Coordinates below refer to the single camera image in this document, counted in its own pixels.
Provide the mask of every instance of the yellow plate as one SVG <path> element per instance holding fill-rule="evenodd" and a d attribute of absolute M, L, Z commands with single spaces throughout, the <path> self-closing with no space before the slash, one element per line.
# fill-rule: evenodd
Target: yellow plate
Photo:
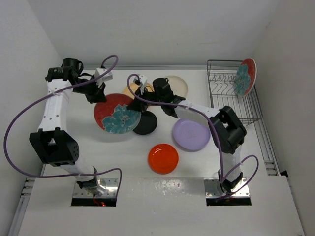
<path fill-rule="evenodd" d="M 136 92 L 137 89 L 139 88 L 139 86 L 137 84 L 135 84 L 135 83 L 130 83 L 130 87 L 131 87 L 131 90 L 133 92 Z M 153 92 L 154 91 L 153 86 L 150 85 L 149 83 L 147 83 L 146 88 L 147 88 L 147 90 L 149 92 Z M 134 96 L 131 94 L 131 92 L 129 91 L 128 87 L 124 88 L 123 94 L 131 97 L 132 99 L 134 99 Z"/>

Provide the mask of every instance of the orange plate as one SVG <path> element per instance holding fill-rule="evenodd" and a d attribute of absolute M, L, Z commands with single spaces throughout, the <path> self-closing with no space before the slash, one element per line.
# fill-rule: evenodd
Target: orange plate
<path fill-rule="evenodd" d="M 148 162 L 156 173 L 168 174 L 175 170 L 178 164 L 178 153 L 170 144 L 158 144 L 149 152 Z"/>

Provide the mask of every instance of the dish rack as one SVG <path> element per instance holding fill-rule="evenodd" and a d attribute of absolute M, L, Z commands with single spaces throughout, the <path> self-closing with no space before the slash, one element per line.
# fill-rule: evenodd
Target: dish rack
<path fill-rule="evenodd" d="M 212 108 L 231 107 L 242 124 L 249 125 L 261 119 L 262 113 L 255 87 L 244 97 L 238 96 L 235 92 L 236 72 L 241 63 L 241 60 L 207 61 L 210 102 Z M 220 69 L 223 64 L 230 66 L 224 66 L 224 70 Z"/>

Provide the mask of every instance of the purple plate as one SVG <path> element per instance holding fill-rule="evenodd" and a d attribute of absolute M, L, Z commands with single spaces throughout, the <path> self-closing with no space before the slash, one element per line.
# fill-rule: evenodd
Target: purple plate
<path fill-rule="evenodd" d="M 179 119 L 173 127 L 173 137 L 183 148 L 197 151 L 207 145 L 211 133 L 209 128 L 197 122 Z"/>

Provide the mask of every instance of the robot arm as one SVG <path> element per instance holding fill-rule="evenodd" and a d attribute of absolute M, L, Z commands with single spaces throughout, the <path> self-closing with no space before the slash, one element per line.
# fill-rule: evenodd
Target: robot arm
<path fill-rule="evenodd" d="M 46 77 L 48 94 L 87 81 L 79 78 L 79 63 L 76 59 L 66 58 L 61 67 L 50 68 Z M 94 76 L 103 74 L 105 70 L 96 69 Z M 60 167 L 70 174 L 97 172 L 95 167 L 87 165 L 84 158 L 79 157 L 79 145 L 67 133 L 66 111 L 72 92 L 84 94 L 90 103 L 105 102 L 104 82 L 112 78 L 112 74 L 108 73 L 94 83 L 67 89 L 47 100 L 38 131 L 30 134 L 30 143 L 44 164 Z M 93 194 L 101 194 L 106 190 L 100 186 L 97 177 L 78 175 L 75 178 L 81 188 Z"/>
<path fill-rule="evenodd" d="M 185 105 L 203 112 L 207 117 L 210 118 L 217 131 L 223 152 L 223 166 L 225 172 L 229 172 L 236 164 L 240 163 L 241 144 L 244 142 L 246 129 L 232 108 L 225 106 L 222 109 L 215 109 L 193 104 L 183 97 L 174 95 L 167 78 L 158 78 L 153 81 L 154 92 L 146 91 L 144 88 L 146 80 L 142 81 L 141 76 L 140 81 L 134 82 L 140 86 L 140 88 L 136 91 L 136 95 L 140 96 L 141 98 L 154 102 L 166 102 Z M 135 98 L 134 101 L 128 106 L 128 109 L 143 112 L 147 109 L 147 107 L 148 104 Z M 165 105 L 162 105 L 161 108 L 169 116 L 190 119 L 208 127 L 207 120 L 201 114 L 192 110 L 179 106 L 174 107 Z M 243 173 L 241 168 L 238 167 L 229 174 L 221 186 L 227 192 L 231 192 L 231 190 L 237 185 L 242 177 Z"/>

